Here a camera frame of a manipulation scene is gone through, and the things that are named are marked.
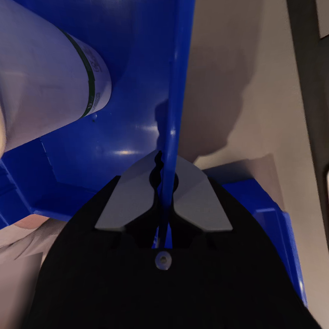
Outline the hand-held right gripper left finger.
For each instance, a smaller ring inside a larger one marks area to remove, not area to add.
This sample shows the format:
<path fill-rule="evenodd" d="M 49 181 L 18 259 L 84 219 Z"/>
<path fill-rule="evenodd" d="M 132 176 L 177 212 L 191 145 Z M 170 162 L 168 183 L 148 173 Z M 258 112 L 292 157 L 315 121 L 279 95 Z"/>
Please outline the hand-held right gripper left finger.
<path fill-rule="evenodd" d="M 158 150 L 131 165 L 119 178 L 95 228 L 129 234 L 135 242 L 153 242 L 162 168 L 162 152 Z"/>

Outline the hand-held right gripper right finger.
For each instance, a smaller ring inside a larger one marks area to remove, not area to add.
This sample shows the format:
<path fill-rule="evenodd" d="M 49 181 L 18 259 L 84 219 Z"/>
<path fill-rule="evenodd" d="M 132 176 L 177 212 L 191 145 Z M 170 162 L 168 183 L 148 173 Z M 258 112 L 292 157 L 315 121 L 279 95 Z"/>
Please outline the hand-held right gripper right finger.
<path fill-rule="evenodd" d="M 233 230 L 207 175 L 180 156 L 176 161 L 169 224 L 172 242 L 192 242 L 202 234 Z"/>

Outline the blue plastic bin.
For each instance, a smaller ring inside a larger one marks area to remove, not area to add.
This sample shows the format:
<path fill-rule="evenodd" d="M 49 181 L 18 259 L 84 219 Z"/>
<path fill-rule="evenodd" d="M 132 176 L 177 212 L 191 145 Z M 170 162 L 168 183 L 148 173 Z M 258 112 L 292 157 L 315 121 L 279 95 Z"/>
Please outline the blue plastic bin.
<path fill-rule="evenodd" d="M 35 213 L 68 221 L 111 179 L 179 131 L 195 1 L 16 1 L 92 46 L 105 108 L 6 152 L 1 229 Z"/>
<path fill-rule="evenodd" d="M 232 227 L 206 233 L 220 253 L 226 289 L 257 309 L 308 310 L 289 216 L 254 179 L 224 186 L 208 180 Z"/>

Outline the white paper cup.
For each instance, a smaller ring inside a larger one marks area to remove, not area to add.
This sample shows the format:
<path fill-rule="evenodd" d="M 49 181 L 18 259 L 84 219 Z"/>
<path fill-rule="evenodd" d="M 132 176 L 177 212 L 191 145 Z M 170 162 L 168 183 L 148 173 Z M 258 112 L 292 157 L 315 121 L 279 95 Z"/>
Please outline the white paper cup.
<path fill-rule="evenodd" d="M 94 114 L 109 102 L 92 47 L 15 1 L 0 1 L 0 152 Z"/>

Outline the person's leg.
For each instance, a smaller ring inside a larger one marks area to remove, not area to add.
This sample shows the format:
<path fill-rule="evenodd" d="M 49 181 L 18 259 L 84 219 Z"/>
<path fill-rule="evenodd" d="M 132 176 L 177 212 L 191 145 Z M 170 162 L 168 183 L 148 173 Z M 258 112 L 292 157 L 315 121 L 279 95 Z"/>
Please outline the person's leg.
<path fill-rule="evenodd" d="M 0 231 L 0 328 L 22 328 L 40 267 L 65 221 L 29 215 Z"/>

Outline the black flat mat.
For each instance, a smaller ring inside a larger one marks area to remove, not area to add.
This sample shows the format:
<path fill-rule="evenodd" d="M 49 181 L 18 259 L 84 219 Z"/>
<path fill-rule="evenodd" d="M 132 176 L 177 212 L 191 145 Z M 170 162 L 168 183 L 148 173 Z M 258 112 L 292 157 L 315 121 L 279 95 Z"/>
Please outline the black flat mat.
<path fill-rule="evenodd" d="M 287 8 L 324 227 L 328 229 L 328 107 L 318 70 L 316 1 L 288 0 Z"/>

